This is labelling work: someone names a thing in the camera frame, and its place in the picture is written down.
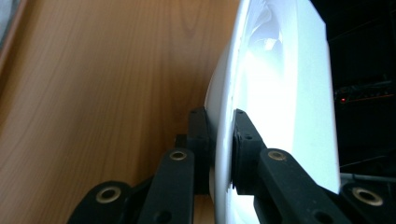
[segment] screw hole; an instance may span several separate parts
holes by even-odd
[[[370,204],[372,206],[381,206],[384,203],[379,195],[368,189],[356,187],[352,189],[352,194],[359,201]]]
[[[186,157],[187,157],[187,154],[182,151],[175,151],[175,152],[172,152],[170,155],[170,158],[174,161],[182,161],[182,160],[186,159]]]
[[[268,156],[276,161],[284,161],[286,159],[286,156],[278,151],[270,151],[268,152]]]
[[[121,195],[121,189],[115,186],[106,187],[96,194],[96,201],[99,203],[112,203]]]
[[[321,211],[315,212],[314,217],[320,223],[324,223],[324,224],[333,223],[332,217],[329,214],[321,212]]]
[[[168,211],[157,212],[154,215],[154,221],[156,223],[168,223],[170,220],[172,220],[172,214]]]

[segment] white object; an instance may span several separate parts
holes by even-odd
[[[338,191],[326,29],[310,1],[241,1],[205,107],[217,142],[216,223],[257,222],[252,198],[230,188],[236,108],[247,112],[265,145],[288,151],[317,184]]]

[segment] wooden surface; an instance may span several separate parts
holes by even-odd
[[[0,76],[0,223],[65,223],[98,183],[153,175],[203,105],[234,0],[36,0]],[[195,223],[213,222],[196,198]]]

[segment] black plastic part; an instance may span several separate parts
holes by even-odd
[[[260,152],[266,148],[247,113],[235,110],[233,131],[233,186],[239,195],[253,195],[259,179],[257,166]]]
[[[175,138],[175,147],[187,147],[187,135],[177,134]]]
[[[386,189],[348,183],[341,187],[340,196],[343,210],[356,223],[396,223],[396,202]]]
[[[259,176],[282,222],[350,223],[288,152],[267,148],[260,156]]]
[[[138,223],[192,223],[194,154],[185,148],[167,151]]]
[[[209,128],[204,107],[193,109],[189,114],[187,148],[195,156],[195,194],[209,194],[209,169],[211,161]]]
[[[135,223],[150,183],[151,179],[134,188],[118,181],[99,184],[87,193],[67,223]],[[106,199],[111,201],[112,197],[115,200],[107,203]]]
[[[271,197],[254,197],[254,210],[261,224],[282,223],[282,216]]]

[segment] metal grommet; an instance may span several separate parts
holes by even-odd
[[[99,203],[112,203],[121,195],[121,189],[116,186],[105,187],[96,194],[96,201]]]
[[[270,151],[268,152],[268,156],[276,161],[284,161],[286,159],[286,156],[278,151]]]
[[[187,154],[182,151],[174,151],[169,157],[174,161],[182,161],[187,158]]]
[[[378,194],[368,189],[356,187],[352,189],[352,193],[353,196],[355,196],[355,198],[357,198],[359,201],[370,204],[372,206],[381,206],[384,203],[384,201]]]

